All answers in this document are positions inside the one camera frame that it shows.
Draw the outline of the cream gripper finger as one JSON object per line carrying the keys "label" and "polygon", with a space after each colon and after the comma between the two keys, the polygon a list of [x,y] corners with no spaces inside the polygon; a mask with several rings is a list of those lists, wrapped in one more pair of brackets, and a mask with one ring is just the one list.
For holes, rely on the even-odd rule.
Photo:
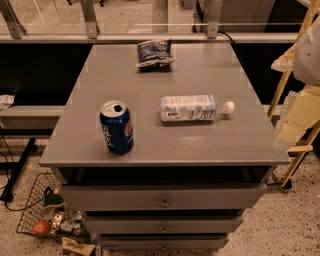
{"label": "cream gripper finger", "polygon": [[290,91],[275,126],[276,149],[295,146],[306,131],[320,120],[320,87],[306,85],[300,92]]}
{"label": "cream gripper finger", "polygon": [[273,61],[271,68],[279,72],[292,71],[296,47],[297,44],[294,43],[280,57]]}

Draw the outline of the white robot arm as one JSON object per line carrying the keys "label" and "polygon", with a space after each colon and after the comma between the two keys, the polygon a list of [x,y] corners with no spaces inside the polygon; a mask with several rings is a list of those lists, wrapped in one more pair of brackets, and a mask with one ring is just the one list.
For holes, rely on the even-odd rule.
{"label": "white robot arm", "polygon": [[288,150],[320,120],[320,17],[271,68],[292,71],[294,78],[305,84],[301,91],[288,93],[275,126],[274,147]]}

